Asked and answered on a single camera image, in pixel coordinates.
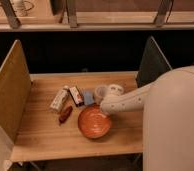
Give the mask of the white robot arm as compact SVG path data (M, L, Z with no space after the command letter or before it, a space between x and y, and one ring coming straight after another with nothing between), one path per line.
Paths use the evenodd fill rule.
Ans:
M143 171L194 171L194 65L124 95L110 93L100 108L143 111Z

